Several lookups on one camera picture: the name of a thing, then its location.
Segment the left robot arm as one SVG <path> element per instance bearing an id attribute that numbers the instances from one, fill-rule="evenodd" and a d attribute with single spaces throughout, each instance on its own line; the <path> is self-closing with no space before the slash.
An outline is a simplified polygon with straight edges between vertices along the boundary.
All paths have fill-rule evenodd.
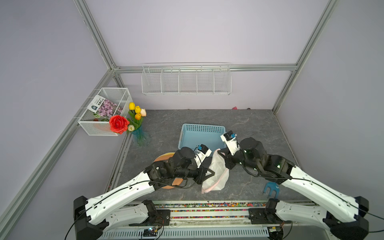
<path id="1" fill-rule="evenodd" d="M 97 240 L 108 230 L 124 225 L 148 226 L 165 224 L 165 219 L 156 210 L 152 201 L 145 200 L 132 208 L 123 207 L 130 202 L 164 187 L 188 189 L 202 184 L 214 176 L 204 165 L 211 159 L 212 151 L 205 145 L 194 150 L 183 147 L 166 160 L 153 162 L 136 177 L 117 188 L 93 198 L 80 196 L 74 200 L 74 222 L 71 229 L 77 240 Z"/>

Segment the orange mesh laundry bag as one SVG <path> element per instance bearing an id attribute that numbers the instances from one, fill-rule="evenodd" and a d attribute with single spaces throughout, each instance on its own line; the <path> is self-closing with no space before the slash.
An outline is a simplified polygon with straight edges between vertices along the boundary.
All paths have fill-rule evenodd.
<path id="1" fill-rule="evenodd" d="M 176 178 L 173 176 L 173 170 L 170 167 L 170 165 L 168 164 L 168 160 L 171 157 L 173 157 L 174 154 L 175 154 L 175 152 L 165 153 L 165 154 L 162 154 L 161 156 L 157 157 L 154 160 L 154 163 L 156 163 L 156 162 L 164 163 L 164 169 L 166 171 L 165 174 L 167 175 L 166 181 L 169 182 L 167 185 L 164 185 L 162 187 L 162 189 L 165 189 L 165 190 L 170 190 L 170 189 L 174 189 L 176 187 L 180 187 L 182 182 L 184 181 L 182 178 Z"/>

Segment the white mesh laundry bag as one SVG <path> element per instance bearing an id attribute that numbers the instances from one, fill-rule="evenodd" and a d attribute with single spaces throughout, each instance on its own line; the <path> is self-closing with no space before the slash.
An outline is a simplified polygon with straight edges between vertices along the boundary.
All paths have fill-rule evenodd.
<path id="1" fill-rule="evenodd" d="M 229 179 L 230 170 L 226 167 L 223 155 L 218 153 L 218 151 L 214 151 L 211 164 L 208 167 L 208 174 L 213 171 L 214 175 L 203 181 L 202 194 L 223 190 Z"/>

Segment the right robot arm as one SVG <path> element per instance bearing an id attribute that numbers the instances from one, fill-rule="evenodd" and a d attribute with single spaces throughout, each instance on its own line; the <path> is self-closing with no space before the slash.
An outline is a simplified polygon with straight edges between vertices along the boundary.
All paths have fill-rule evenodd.
<path id="1" fill-rule="evenodd" d="M 290 204 L 269 199 L 263 210 L 251 211 L 257 224 L 299 222 L 329 231 L 340 240 L 363 240 L 371 233 L 369 201 L 361 196 L 344 195 L 320 183 L 293 162 L 279 155 L 270 155 L 263 144 L 252 137 L 237 141 L 233 132 L 221 135 L 226 148 L 218 150 L 226 167 L 236 165 L 253 176 L 294 190 L 315 203 L 314 206 Z"/>

